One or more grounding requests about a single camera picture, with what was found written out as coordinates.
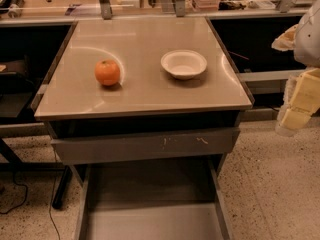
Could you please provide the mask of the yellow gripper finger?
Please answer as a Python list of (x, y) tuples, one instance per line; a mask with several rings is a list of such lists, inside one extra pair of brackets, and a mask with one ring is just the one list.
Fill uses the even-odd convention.
[(289, 29), (287, 29), (284, 33), (282, 33), (273, 41), (271, 47), (275, 50), (282, 52), (293, 50), (295, 47), (294, 40), (297, 27), (298, 25), (295, 24)]
[(320, 108), (320, 69), (307, 67), (299, 76), (290, 76), (285, 85), (283, 101), (275, 131), (291, 137)]

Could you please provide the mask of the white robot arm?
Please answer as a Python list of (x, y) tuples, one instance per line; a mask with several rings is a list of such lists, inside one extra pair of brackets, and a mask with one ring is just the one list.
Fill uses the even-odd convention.
[(284, 104), (277, 116), (275, 131), (282, 136), (293, 136), (320, 108), (320, 0), (298, 24), (277, 37), (271, 47), (292, 50), (294, 59), (306, 66), (301, 74), (288, 78)]

